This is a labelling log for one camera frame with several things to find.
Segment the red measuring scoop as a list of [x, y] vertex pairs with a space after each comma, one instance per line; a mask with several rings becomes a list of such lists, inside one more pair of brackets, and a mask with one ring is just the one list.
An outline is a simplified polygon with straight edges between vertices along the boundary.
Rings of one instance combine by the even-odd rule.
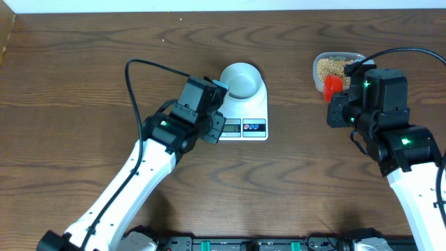
[[342, 79], [337, 75], [328, 75], [324, 81], [323, 98], [326, 103], [330, 103], [334, 93], [343, 91]]

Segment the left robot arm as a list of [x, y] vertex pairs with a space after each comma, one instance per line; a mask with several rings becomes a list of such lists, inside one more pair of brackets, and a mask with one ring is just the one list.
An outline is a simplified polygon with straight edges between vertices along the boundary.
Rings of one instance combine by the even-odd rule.
[[156, 250], [158, 242], [144, 230], [129, 230], [130, 223], [198, 139], [218, 142], [225, 122], [215, 109], [190, 109], [175, 100], [165, 102], [140, 124], [139, 139], [128, 160], [92, 207], [64, 234], [48, 231], [37, 249]]

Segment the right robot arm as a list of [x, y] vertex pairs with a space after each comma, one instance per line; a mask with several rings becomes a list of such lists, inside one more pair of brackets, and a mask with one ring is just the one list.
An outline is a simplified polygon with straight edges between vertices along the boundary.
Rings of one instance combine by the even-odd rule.
[[332, 128], [352, 127], [359, 150], [378, 163], [396, 194], [418, 250], [445, 249], [445, 155], [428, 128], [410, 123], [408, 80], [400, 70], [354, 63], [348, 90], [328, 105]]

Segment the white digital kitchen scale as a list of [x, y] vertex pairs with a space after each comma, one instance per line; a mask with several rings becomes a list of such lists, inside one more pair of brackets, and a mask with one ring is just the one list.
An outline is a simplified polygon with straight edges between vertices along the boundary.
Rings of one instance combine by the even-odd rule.
[[268, 138], [268, 92], [261, 88], [252, 98], [225, 97], [219, 112], [226, 118], [220, 141], [265, 141]]

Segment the white round bowl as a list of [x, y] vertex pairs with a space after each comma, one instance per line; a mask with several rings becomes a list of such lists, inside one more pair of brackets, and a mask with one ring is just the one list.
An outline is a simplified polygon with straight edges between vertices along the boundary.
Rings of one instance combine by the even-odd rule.
[[229, 87], [231, 98], [244, 100], [252, 98], [261, 88], [261, 74], [251, 64], [233, 63], [220, 75], [220, 81]]

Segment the pile of soybeans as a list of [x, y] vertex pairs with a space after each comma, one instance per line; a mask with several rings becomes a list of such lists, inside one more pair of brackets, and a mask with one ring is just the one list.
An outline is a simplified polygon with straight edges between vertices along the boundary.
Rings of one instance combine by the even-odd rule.
[[320, 59], [316, 64], [318, 78], [324, 84], [325, 78], [328, 75], [337, 75], [342, 79], [344, 86], [350, 86], [351, 79], [345, 75], [344, 66], [352, 63], [353, 60]]

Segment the clear plastic container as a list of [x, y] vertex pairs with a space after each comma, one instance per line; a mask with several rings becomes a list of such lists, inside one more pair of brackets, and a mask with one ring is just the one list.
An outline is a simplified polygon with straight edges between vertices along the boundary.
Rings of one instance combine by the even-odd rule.
[[351, 78], [344, 74], [344, 66], [363, 59], [365, 59], [365, 56], [352, 52], [324, 52], [319, 54], [313, 62], [313, 78], [316, 90], [323, 92], [325, 79], [329, 75], [340, 77], [344, 90], [349, 89]]

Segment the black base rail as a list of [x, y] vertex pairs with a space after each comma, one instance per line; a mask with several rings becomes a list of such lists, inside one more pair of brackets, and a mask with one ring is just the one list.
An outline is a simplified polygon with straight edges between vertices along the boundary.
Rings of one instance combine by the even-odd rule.
[[171, 251], [243, 251], [243, 250], [352, 250], [347, 243], [337, 247], [337, 238], [311, 236], [309, 238], [192, 238], [171, 236], [156, 241], [141, 234], [124, 238], [119, 250], [171, 250]]

